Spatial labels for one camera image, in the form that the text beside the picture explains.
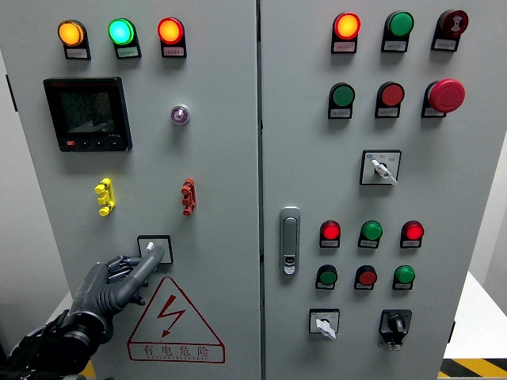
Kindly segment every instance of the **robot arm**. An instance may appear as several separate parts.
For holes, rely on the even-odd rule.
[[[98,346],[111,340],[112,317],[130,302],[144,305],[139,289],[163,256],[155,246],[143,259],[119,256],[94,265],[71,309],[23,338],[0,366],[0,379],[50,380],[81,372]]]

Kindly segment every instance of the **emergency stop button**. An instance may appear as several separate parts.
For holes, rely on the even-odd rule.
[[[426,88],[421,117],[445,117],[465,100],[464,85],[453,78],[442,79]]]

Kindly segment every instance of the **warning sign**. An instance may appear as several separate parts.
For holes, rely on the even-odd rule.
[[[189,297],[164,277],[128,340],[131,360],[225,363],[225,346]]]

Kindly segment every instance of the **lightning bolt symbol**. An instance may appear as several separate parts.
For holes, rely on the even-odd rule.
[[[172,313],[166,313],[167,309],[169,309],[169,307],[173,304],[175,299],[176,299],[176,296],[171,295],[169,297],[169,299],[167,300],[166,304],[164,305],[164,307],[162,307],[162,310],[160,311],[160,313],[158,314],[157,319],[169,317],[171,315],[177,315],[176,319],[174,319],[173,323],[171,323],[171,326],[169,326],[168,329],[166,329],[162,332],[162,338],[164,338],[170,334],[171,327],[174,326],[174,324],[177,322],[177,320],[180,319],[181,316],[183,315],[183,313],[186,311],[186,310],[179,310],[179,311],[174,311]]]

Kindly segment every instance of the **red terminal connector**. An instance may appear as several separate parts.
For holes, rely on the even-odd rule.
[[[181,203],[185,206],[183,210],[184,216],[190,216],[197,207],[196,199],[196,188],[192,178],[187,178],[181,187],[181,194],[183,194],[183,200]]]

